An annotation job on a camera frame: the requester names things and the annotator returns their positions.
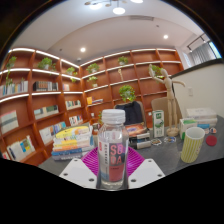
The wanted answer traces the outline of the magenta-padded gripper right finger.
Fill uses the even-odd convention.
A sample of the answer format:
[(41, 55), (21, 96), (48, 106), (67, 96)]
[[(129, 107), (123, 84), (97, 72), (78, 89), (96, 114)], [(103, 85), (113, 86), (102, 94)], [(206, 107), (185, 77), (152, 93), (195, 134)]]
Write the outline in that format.
[(164, 176), (165, 174), (152, 158), (145, 159), (133, 148), (128, 148), (127, 179), (129, 189), (146, 186)]

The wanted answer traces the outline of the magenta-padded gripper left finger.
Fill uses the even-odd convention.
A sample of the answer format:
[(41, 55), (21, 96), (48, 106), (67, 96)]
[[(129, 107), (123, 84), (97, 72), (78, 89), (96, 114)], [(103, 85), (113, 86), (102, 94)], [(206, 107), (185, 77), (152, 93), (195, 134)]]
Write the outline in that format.
[(61, 172), (60, 177), (84, 188), (95, 189), (98, 182), (99, 163), (97, 149), (81, 159), (74, 158)]

